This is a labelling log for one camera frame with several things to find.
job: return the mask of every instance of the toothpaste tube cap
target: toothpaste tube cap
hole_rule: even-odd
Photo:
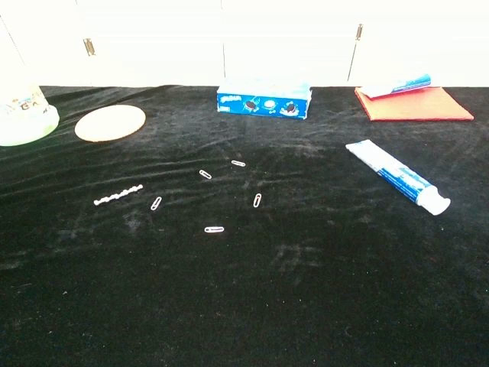
[[[419,193],[416,204],[422,206],[434,216],[437,216],[449,207],[450,199],[441,196],[436,187],[428,186]]]

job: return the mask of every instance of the blue toothpaste tube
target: blue toothpaste tube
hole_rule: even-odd
[[[348,144],[346,148],[360,158],[411,201],[434,216],[445,211],[450,199],[440,196],[438,189],[370,140]]]
[[[407,92],[408,90],[424,88],[431,84],[429,74],[423,74],[415,79],[400,80],[390,85],[362,86],[360,92],[369,98],[388,96],[394,93]]]

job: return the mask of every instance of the black velvet cloth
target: black velvet cloth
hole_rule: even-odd
[[[352,88],[302,121],[218,113],[215,87],[44,87],[58,128],[0,148],[0,365],[488,365],[489,89],[447,90],[473,122],[369,122]],[[113,104],[143,128],[76,137]],[[450,207],[345,149],[367,138]]]

